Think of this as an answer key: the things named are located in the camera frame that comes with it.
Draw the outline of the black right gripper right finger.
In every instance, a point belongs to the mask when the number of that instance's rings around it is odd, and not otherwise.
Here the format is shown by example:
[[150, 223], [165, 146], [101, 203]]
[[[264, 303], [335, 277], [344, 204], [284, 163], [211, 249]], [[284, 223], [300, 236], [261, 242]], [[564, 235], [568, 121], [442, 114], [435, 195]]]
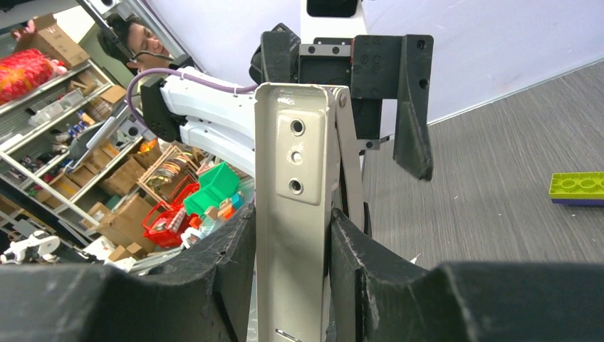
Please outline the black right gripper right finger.
[[601, 341], [603, 265], [447, 262], [426, 270], [330, 223], [338, 341]]

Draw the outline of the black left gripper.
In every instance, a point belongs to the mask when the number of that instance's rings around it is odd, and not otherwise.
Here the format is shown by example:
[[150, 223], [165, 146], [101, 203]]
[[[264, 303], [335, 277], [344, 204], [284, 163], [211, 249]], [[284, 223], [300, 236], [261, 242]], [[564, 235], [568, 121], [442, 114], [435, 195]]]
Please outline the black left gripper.
[[310, 44], [283, 23], [263, 34], [249, 75], [263, 82], [346, 86], [360, 149], [377, 150], [382, 102], [397, 97], [393, 160], [418, 180], [432, 179], [427, 129], [434, 39], [430, 35], [317, 37]]

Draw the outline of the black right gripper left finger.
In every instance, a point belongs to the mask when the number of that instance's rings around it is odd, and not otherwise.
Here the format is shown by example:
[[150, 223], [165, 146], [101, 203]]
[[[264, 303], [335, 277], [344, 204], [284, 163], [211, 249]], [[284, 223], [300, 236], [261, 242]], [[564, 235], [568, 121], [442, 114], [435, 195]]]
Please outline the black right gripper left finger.
[[96, 264], [3, 266], [1, 339], [245, 341], [255, 218], [243, 206], [145, 276]]

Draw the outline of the black and white stapler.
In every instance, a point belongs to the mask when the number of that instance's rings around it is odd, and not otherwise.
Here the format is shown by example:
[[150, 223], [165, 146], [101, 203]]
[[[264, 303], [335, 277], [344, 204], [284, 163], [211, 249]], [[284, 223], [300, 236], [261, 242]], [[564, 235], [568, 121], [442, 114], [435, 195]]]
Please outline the black and white stapler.
[[333, 204], [365, 220], [349, 88], [265, 83], [255, 105], [260, 341], [324, 341]]

